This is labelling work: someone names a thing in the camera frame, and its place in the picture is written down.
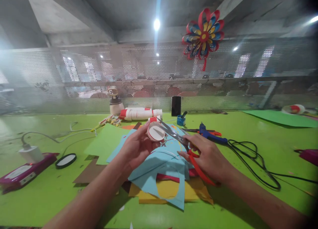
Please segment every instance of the white charger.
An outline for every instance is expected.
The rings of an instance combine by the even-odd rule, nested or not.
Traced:
[[[42,152],[37,146],[30,146],[28,149],[23,148],[19,150],[19,153],[29,164],[39,163],[44,159]]]

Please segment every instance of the black round object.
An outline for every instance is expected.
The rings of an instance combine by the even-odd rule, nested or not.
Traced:
[[[68,154],[60,158],[58,161],[55,162],[55,167],[57,169],[63,169],[67,166],[71,165],[76,160],[76,154]]]

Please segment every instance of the perforated metal screen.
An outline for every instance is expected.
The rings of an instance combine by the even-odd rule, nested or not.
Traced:
[[[318,107],[315,43],[224,40],[205,72],[180,43],[1,51],[0,112],[105,113],[110,88],[126,107],[166,112],[176,95],[183,111]]]

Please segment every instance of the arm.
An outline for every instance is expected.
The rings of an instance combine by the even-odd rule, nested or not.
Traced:
[[[199,134],[186,135],[184,138],[190,141],[193,150],[200,150],[200,157],[195,158],[200,168],[210,178],[226,185],[242,198],[271,228],[291,229],[305,224],[307,218],[303,214],[240,173],[225,159],[213,142]],[[189,161],[187,153],[179,154]]]
[[[72,202],[43,228],[95,228],[119,187],[150,154],[160,146],[146,136],[147,122],[126,140],[118,155]]]

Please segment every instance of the power cord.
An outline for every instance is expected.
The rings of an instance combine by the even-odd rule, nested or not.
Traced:
[[[97,133],[96,133],[96,130],[94,130],[95,132],[90,132],[90,131],[83,131],[83,130],[91,130],[91,129],[81,129],[81,130],[72,130],[72,124],[76,125],[78,122],[73,122],[70,124],[70,130],[71,132],[78,132],[78,131],[81,131],[81,132],[78,132],[78,133],[75,133],[75,134],[72,134],[72,135],[69,135],[67,137],[65,137],[63,140],[61,141],[57,141],[56,139],[52,138],[51,136],[48,136],[46,134],[43,134],[43,133],[40,133],[40,132],[35,132],[35,131],[29,131],[29,132],[26,132],[22,135],[21,137],[21,141],[22,141],[22,145],[23,145],[23,148],[24,149],[30,149],[30,144],[26,143],[25,140],[24,140],[24,137],[27,135],[27,134],[30,134],[30,133],[35,133],[35,134],[40,134],[40,135],[44,135],[46,136],[47,138],[50,138],[51,140],[53,140],[54,142],[56,143],[62,143],[64,140],[66,140],[67,138],[71,137],[71,136],[74,136],[74,135],[77,135],[77,134],[80,134],[80,133],[93,133],[95,134],[95,136],[97,136]]]
[[[251,144],[254,149],[250,148],[247,146],[247,144]],[[242,151],[240,148],[238,148],[237,146],[241,146],[244,147],[245,149],[251,151],[254,153],[254,155],[250,155],[244,151]],[[235,140],[228,140],[228,146],[231,150],[233,150],[233,152],[242,160],[242,162],[246,165],[246,167],[252,172],[252,174],[264,185],[279,191],[282,187],[280,185],[280,183],[276,180],[276,178],[273,175],[279,175],[279,176],[283,176],[283,177],[289,177],[289,178],[295,178],[295,179],[300,179],[303,181],[307,181],[310,183],[315,183],[318,184],[317,181],[314,180],[310,180],[310,179],[305,179],[305,178],[301,178],[301,177],[296,177],[296,176],[292,176],[292,175],[286,175],[286,174],[278,174],[278,173],[273,173],[267,170],[266,166],[265,166],[265,161],[264,158],[258,153],[258,148],[256,146],[256,144],[249,142],[249,141],[242,141],[242,142],[238,142]],[[240,155],[243,154],[246,157],[248,157],[249,159],[251,159],[252,161],[254,161],[262,170],[265,171],[265,173],[269,176],[269,178],[275,183],[275,185],[269,184],[267,183],[265,180],[263,180],[257,173],[255,173],[255,171],[250,167],[250,165],[244,160],[244,158]]]

